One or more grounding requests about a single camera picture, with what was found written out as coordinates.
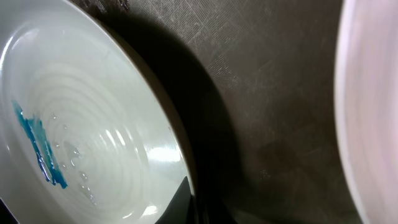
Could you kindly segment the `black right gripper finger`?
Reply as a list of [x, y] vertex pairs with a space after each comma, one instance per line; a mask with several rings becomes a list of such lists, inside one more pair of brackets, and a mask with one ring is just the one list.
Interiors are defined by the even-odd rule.
[[195, 212], [188, 178], [185, 177], [165, 212], [155, 224], [194, 224]]

